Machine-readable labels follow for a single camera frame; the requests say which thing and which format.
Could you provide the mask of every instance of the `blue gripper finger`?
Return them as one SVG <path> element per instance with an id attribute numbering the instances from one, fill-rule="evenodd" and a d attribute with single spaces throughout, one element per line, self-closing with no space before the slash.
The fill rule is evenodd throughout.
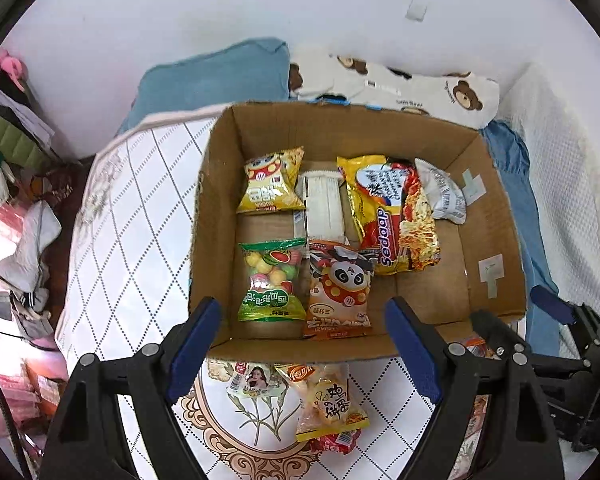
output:
<path id="1" fill-rule="evenodd" d="M 442 391 L 431 354 L 395 300 L 389 300 L 384 309 L 387 332 L 400 352 L 416 390 L 421 396 L 429 397 L 434 404 L 439 402 Z"/>
<path id="2" fill-rule="evenodd" d="M 189 393 L 220 327 L 222 311 L 216 300 L 209 299 L 205 303 L 201 302 L 198 308 L 202 309 L 202 312 L 199 313 L 189 335 L 171 362 L 171 381 L 167 388 L 167 400 L 171 404 Z"/>
<path id="3" fill-rule="evenodd" d="M 542 285 L 536 285 L 531 289 L 531 301 L 534 304 L 544 310 L 549 316 L 553 317 L 558 323 L 563 325 L 570 325 L 575 323 L 573 317 L 573 307 L 558 298 L 550 290 L 547 290 Z"/>

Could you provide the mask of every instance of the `white wall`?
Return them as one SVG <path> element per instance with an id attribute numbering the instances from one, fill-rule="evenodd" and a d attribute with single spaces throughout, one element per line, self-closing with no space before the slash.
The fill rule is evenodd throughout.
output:
<path id="1" fill-rule="evenodd" d="M 37 0 L 6 46 L 77 156 L 104 147 L 152 65 L 264 35 L 503 90 L 536 60 L 600 152 L 600 40 L 568 0 L 422 0 L 422 23 L 404 19 L 410 1 Z"/>

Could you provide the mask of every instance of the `green candy bag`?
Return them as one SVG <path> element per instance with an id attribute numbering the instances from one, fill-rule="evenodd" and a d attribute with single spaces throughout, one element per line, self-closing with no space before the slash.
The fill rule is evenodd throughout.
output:
<path id="1" fill-rule="evenodd" d="M 304 320 L 304 307 L 294 295 L 306 238 L 240 244 L 249 266 L 249 290 L 238 311 L 240 321 Z"/>

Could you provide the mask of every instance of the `silver bolt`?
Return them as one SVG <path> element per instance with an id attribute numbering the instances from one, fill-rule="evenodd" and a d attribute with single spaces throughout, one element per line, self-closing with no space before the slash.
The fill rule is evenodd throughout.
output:
<path id="1" fill-rule="evenodd" d="M 96 360 L 96 356 L 94 354 L 85 354 L 80 358 L 80 364 L 82 366 L 89 366 Z"/>
<path id="2" fill-rule="evenodd" d="M 460 343 L 451 343 L 448 348 L 451 355 L 461 356 L 466 352 L 466 348 Z"/>
<path id="3" fill-rule="evenodd" d="M 517 365 L 526 365 L 526 355 L 516 352 L 513 354 L 513 362 Z"/>
<path id="4" fill-rule="evenodd" d="M 160 349 L 160 345 L 158 343 L 149 343 L 142 347 L 142 355 L 146 355 L 147 357 L 151 357 L 152 355 L 156 355 L 158 350 Z"/>

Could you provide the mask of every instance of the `cardboard box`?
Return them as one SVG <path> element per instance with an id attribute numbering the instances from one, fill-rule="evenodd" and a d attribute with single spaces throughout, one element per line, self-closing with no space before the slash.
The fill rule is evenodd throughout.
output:
<path id="1" fill-rule="evenodd" d="M 372 329 L 362 338 L 302 340 L 302 322 L 237 320 L 248 288 L 247 267 L 237 243 L 293 237 L 291 213 L 235 213 L 246 188 L 243 165 L 249 158 L 295 146 L 305 149 L 302 171 L 335 170 L 338 155 L 380 153 L 411 160 L 419 156 L 448 171 L 458 184 L 469 170 L 484 183 L 486 193 L 468 207 L 464 225 L 436 222 L 442 252 L 438 265 L 373 278 L 368 304 Z M 525 280 L 509 200 L 478 131 L 362 106 L 235 105 L 213 129 L 197 192 L 189 304 L 195 308 L 202 297 L 213 296 L 224 308 L 211 357 L 304 363 L 394 356 L 397 351 L 384 326 L 384 304 L 396 295 L 403 296 L 421 320 L 437 325 L 447 340 L 470 336 L 468 316 L 473 310 L 486 308 L 505 322 L 525 313 Z M 342 187 L 347 236 L 357 241 L 345 193 Z M 498 254 L 504 276 L 495 282 L 496 297 L 489 298 L 478 262 Z M 306 304 L 306 292 L 299 296 Z"/>

